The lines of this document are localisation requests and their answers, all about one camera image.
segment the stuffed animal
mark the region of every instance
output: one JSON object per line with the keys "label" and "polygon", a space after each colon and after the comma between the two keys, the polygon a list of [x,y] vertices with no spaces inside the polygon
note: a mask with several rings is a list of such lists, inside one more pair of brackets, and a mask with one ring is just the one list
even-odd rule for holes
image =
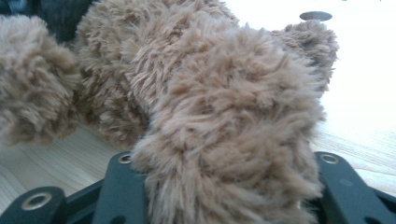
{"label": "stuffed animal", "polygon": [[316,223],[307,140],[335,35],[318,21],[239,27],[218,0],[103,0],[56,44],[0,18],[0,136],[49,143],[78,117],[146,174],[151,223]]}

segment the plush toy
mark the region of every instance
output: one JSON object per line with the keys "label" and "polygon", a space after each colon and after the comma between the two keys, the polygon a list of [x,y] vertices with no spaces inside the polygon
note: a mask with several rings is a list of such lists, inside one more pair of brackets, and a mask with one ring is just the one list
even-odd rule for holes
{"label": "plush toy", "polygon": [[1,17],[0,140],[49,143],[82,117],[131,149],[151,223],[316,223],[307,140],[335,35],[237,22],[218,0],[104,0],[67,49],[39,18]]}

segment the wooden surface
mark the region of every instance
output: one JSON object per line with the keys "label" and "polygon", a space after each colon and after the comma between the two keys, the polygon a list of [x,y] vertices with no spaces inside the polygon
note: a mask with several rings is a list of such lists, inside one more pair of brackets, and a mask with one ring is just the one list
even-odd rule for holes
{"label": "wooden surface", "polygon": [[[340,44],[330,91],[322,98],[328,119],[318,126],[314,150],[347,159],[364,181],[396,196],[396,6],[379,1],[229,0],[253,28],[281,29],[307,10],[326,10]],[[104,177],[118,151],[86,127],[50,147],[0,147],[0,213],[26,190],[58,186],[66,195]]]}

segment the faux fur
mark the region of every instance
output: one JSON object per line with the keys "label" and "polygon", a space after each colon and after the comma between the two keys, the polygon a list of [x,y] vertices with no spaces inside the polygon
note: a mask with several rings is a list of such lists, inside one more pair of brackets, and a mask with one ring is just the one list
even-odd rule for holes
{"label": "faux fur", "polygon": [[50,143],[78,122],[74,55],[39,18],[0,16],[0,143]]}
{"label": "faux fur", "polygon": [[151,223],[315,223],[306,139],[337,48],[317,21],[257,31],[217,0],[107,0],[75,51],[86,117],[133,147]]}

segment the teddy bear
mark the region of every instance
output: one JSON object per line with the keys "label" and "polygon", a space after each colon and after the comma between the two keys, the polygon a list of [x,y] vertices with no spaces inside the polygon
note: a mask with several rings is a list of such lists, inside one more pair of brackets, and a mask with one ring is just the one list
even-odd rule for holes
{"label": "teddy bear", "polygon": [[102,0],[56,42],[0,17],[0,141],[87,122],[146,176],[151,223],[317,223],[308,141],[338,45],[319,21],[239,26],[219,0]]}

